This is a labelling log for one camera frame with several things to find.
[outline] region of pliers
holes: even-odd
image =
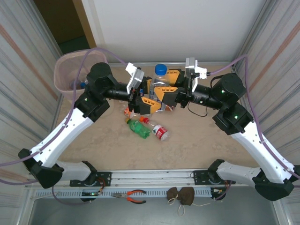
[[[133,190],[133,191],[128,191],[126,194],[124,194],[124,193],[114,193],[111,196],[112,197],[116,197],[116,198],[127,198],[127,201],[130,201],[130,202],[132,202],[134,204],[144,204],[144,203],[146,203],[145,200],[138,201],[138,200],[135,200],[135,199],[133,199],[133,198],[131,198],[131,197],[128,196],[128,195],[132,195],[134,193],[143,193],[143,194],[146,194],[147,192],[145,192],[143,190]]]

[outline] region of plastic bin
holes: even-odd
[[[81,61],[88,50],[72,52],[61,56],[54,69],[54,85],[57,90],[70,102],[73,99],[73,90],[70,88],[70,84],[74,82],[78,68]],[[106,62],[105,55],[100,51],[92,51],[88,54],[87,58],[83,63],[83,67],[79,74],[79,81],[85,81],[86,75],[90,72],[91,67],[99,62]],[[83,94],[84,89],[76,90],[77,100],[81,94]],[[109,100],[110,108],[105,112],[105,115],[110,114],[113,111],[113,101]]]

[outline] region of beige floor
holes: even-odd
[[[208,71],[220,68],[205,67]],[[154,68],[142,69],[151,76]],[[127,82],[129,79],[122,67],[112,68],[112,72],[118,81]],[[207,86],[209,83],[210,79],[201,82]],[[113,105],[109,115],[101,117],[72,142],[61,155],[61,161],[87,160],[99,170],[206,168],[217,158],[238,165],[257,165],[239,143],[215,125],[212,117],[216,111],[212,109],[208,109],[205,118],[179,106],[174,112],[154,114],[152,119],[171,132],[170,138],[162,142],[153,135],[142,139],[129,130],[119,112],[119,102],[114,101]],[[70,106],[64,99],[58,122],[67,115]],[[205,113],[203,106],[191,104],[190,108],[197,113]]]

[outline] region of blue bottle cap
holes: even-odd
[[[84,82],[82,82],[82,83],[80,84],[80,88],[81,88],[81,89],[84,89],[85,86],[86,86],[86,83],[84,83]]]
[[[157,64],[155,66],[155,73],[158,76],[164,76],[167,72],[167,66],[164,64]]]

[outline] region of black cable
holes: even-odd
[[[187,109],[192,113],[192,114],[195,114],[195,115],[197,115],[197,116],[200,116],[200,117],[206,117],[207,116],[207,107],[206,107],[206,114],[205,115],[199,115],[199,114],[197,114],[197,113],[195,113],[195,112],[193,112],[192,110],[190,110],[189,109],[189,104],[190,104],[190,102],[187,104]]]
[[[212,82],[213,82],[214,80],[216,80],[216,79],[221,79],[222,76],[224,76],[224,75],[220,75],[220,76],[215,76],[215,77],[213,77],[213,78],[210,80],[210,88],[212,88]]]
[[[190,178],[193,178],[193,179],[195,179],[195,178],[200,178],[200,176],[192,177],[191,175],[192,175],[193,172],[194,172],[194,171],[192,171],[192,172],[189,174],[189,177],[190,177]]]
[[[73,202],[63,202],[61,201],[54,193],[54,186],[52,186],[52,195],[54,197],[54,199],[56,201],[58,201],[59,203],[63,204],[63,205],[72,205],[72,206],[77,206],[77,205],[84,205],[84,204],[87,204],[87,203],[91,203],[91,201],[88,201],[88,202],[79,202],[79,203],[73,203]]]

